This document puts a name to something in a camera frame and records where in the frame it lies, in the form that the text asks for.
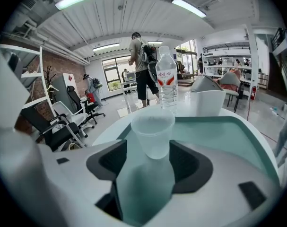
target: bottle label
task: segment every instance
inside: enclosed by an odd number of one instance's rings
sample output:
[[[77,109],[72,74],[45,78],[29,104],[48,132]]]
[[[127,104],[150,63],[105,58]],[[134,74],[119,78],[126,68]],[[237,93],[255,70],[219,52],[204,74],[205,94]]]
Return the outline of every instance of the bottle label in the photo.
[[[157,81],[160,86],[175,86],[177,83],[177,70],[159,70],[157,71]]]

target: white floor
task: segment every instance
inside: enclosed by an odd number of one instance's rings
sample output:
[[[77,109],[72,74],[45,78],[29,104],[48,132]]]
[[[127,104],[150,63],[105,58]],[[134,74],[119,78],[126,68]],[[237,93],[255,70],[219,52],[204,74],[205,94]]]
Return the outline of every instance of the white floor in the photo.
[[[178,87],[179,101],[189,100],[190,94],[189,87]],[[151,94],[148,90],[148,97],[150,98],[150,105],[155,105],[159,102],[158,98]],[[137,93],[133,92],[131,95],[127,95],[127,101],[130,105],[130,113],[134,112],[142,107],[142,102],[138,100]],[[233,111],[235,105],[235,98],[227,107],[227,99],[224,102],[224,108]],[[84,143],[92,145],[96,138],[115,121],[129,114],[126,107],[126,103],[123,95],[115,96],[107,99],[105,102],[102,101],[104,106],[98,109],[97,112],[103,112],[106,117],[98,116],[96,121],[98,125],[94,129],[86,129],[85,132],[88,134],[86,139],[82,139]],[[271,108],[274,105],[266,104],[259,100],[251,101],[251,107],[249,112],[248,121],[251,122],[266,138],[270,147],[275,148],[278,140],[278,134],[283,126],[285,113],[279,111],[278,113],[283,117],[273,114]],[[236,113],[243,118],[247,119],[249,103],[247,99],[239,101]]]

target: brick wall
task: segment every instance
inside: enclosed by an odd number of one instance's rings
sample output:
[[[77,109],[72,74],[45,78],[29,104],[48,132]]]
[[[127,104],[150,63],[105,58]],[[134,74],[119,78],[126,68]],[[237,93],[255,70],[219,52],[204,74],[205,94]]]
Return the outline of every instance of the brick wall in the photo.
[[[20,41],[15,41],[12,39],[8,39],[5,37],[2,37],[0,39],[0,44],[9,44],[9,45],[15,45],[24,47],[27,49],[38,51],[39,49],[37,47],[33,47],[31,45],[22,43]],[[28,66],[28,71],[33,72],[36,71],[39,65],[39,57],[36,57]],[[63,73],[70,73],[74,74],[75,82],[77,85],[78,92],[80,95],[85,94],[86,90],[86,83],[83,78],[83,74],[85,74],[85,68],[82,65],[77,64],[76,62],[70,61],[66,58],[63,58],[59,55],[53,54],[51,52],[43,50],[43,69],[46,71],[47,67],[51,66],[51,72],[50,77],[52,77],[54,74],[56,76],[53,79],[56,79],[57,77],[61,76]],[[35,87],[33,91],[33,98],[38,99],[44,96],[44,90],[43,90],[43,84],[41,79],[37,79],[35,81]],[[53,118],[52,112],[50,110],[49,104],[47,102],[43,102],[36,106],[38,112],[47,120]],[[30,134],[32,132],[32,126],[21,116],[18,118],[17,123],[15,125],[15,128],[19,131],[25,132]]]

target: red bag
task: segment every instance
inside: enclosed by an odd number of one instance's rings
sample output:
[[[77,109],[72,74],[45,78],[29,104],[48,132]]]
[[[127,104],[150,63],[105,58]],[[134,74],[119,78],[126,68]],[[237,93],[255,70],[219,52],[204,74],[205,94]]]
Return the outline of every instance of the red bag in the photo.
[[[88,93],[88,94],[87,94],[87,97],[88,97],[89,99],[91,99],[91,100],[90,100],[91,103],[95,102],[93,93]]]

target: fire extinguisher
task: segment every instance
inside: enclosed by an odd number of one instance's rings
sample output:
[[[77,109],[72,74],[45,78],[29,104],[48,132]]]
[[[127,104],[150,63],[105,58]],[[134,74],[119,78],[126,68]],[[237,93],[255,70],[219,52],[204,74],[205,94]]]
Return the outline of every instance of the fire extinguisher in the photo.
[[[256,96],[256,90],[257,90],[257,88],[256,88],[256,87],[252,87],[251,100],[254,100],[254,99],[255,99],[255,96]]]

